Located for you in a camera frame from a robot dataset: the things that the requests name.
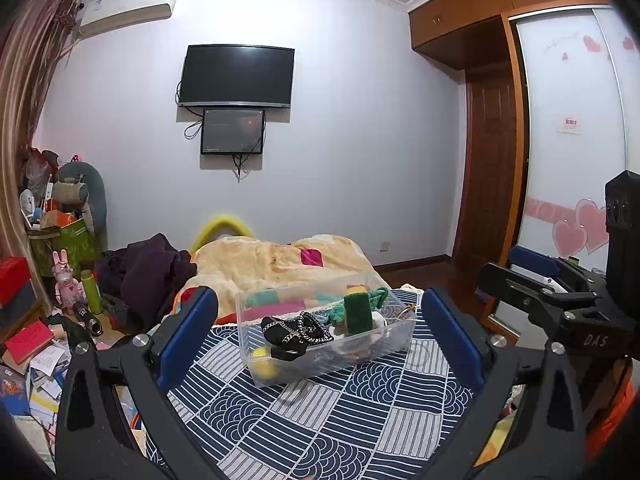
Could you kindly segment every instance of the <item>green cylinder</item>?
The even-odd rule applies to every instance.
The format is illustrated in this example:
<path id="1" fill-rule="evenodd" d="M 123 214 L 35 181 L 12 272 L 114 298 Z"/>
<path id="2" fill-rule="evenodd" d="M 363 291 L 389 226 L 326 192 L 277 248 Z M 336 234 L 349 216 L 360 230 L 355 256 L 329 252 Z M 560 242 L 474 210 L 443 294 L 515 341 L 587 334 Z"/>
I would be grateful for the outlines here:
<path id="1" fill-rule="evenodd" d="M 102 305 L 100 304 L 100 292 L 95 283 L 94 275 L 90 270 L 85 269 L 80 273 L 80 280 L 82 280 L 84 295 L 86 296 L 87 303 L 89 303 L 89 310 L 92 314 L 100 314 L 102 312 Z"/>

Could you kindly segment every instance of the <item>checkered tablecloth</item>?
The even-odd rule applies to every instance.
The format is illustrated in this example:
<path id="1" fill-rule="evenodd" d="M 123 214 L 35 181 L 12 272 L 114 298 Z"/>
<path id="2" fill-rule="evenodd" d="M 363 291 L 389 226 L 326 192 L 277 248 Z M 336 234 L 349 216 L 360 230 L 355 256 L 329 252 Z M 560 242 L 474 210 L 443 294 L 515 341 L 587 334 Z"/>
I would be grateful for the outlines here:
<path id="1" fill-rule="evenodd" d="M 420 294 L 393 292 L 420 304 Z M 472 397 L 418 318 L 408 352 L 267 388 L 243 366 L 236 327 L 213 327 L 168 398 L 232 480 L 407 479 Z M 163 463 L 149 437 L 146 453 Z"/>

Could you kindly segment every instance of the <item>wooden floor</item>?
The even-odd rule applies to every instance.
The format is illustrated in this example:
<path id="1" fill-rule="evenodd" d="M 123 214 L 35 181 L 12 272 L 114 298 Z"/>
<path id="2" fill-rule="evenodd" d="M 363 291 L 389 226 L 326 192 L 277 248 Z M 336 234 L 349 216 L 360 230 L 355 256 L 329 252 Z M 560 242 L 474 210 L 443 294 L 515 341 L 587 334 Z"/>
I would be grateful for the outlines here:
<path id="1" fill-rule="evenodd" d="M 392 287 L 410 283 L 418 288 L 439 286 L 447 291 L 462 312 L 476 319 L 482 314 L 484 304 L 476 296 L 476 280 L 456 269 L 451 262 L 438 262 L 411 269 L 380 272 L 380 276 Z"/>

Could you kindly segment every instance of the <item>yellow arch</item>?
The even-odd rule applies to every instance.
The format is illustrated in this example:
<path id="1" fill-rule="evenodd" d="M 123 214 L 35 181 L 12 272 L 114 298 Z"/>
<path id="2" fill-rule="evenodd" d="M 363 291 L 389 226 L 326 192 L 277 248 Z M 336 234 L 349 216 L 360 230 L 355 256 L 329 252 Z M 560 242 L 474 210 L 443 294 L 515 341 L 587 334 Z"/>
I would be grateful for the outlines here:
<path id="1" fill-rule="evenodd" d="M 221 227 L 229 227 L 233 229 L 233 231 L 238 236 L 249 236 L 251 238 L 254 237 L 254 234 L 251 232 L 251 230 L 241 221 L 239 221 L 235 216 L 216 216 L 213 220 L 209 221 L 209 223 L 204 226 L 204 229 L 200 231 L 200 234 L 198 234 L 198 236 L 196 237 L 196 241 L 194 241 L 193 245 L 191 246 L 191 254 L 194 254 L 195 251 L 201 248 L 204 244 L 210 242 L 213 233 Z"/>

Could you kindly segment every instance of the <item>silver bolt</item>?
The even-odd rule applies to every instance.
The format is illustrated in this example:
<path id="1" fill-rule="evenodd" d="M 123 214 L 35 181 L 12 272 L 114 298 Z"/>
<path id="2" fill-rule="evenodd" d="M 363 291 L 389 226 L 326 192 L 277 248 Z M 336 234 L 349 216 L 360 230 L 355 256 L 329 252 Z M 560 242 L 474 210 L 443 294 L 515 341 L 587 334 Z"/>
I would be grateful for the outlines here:
<path id="1" fill-rule="evenodd" d="M 133 346 L 143 347 L 149 343 L 149 336 L 147 334 L 138 334 L 132 339 Z"/>
<path id="2" fill-rule="evenodd" d="M 503 335 L 494 334 L 491 336 L 489 341 L 491 341 L 491 344 L 496 348 L 504 348 L 507 346 L 507 338 Z"/>
<path id="3" fill-rule="evenodd" d="M 76 345 L 76 353 L 79 353 L 80 355 L 82 355 L 82 354 L 86 354 L 88 351 L 89 351 L 89 343 L 87 343 L 86 341 Z"/>
<path id="4" fill-rule="evenodd" d="M 553 343 L 551 343 L 551 351 L 554 354 L 562 355 L 564 354 L 564 345 L 562 343 L 559 343 L 558 341 L 554 341 Z"/>

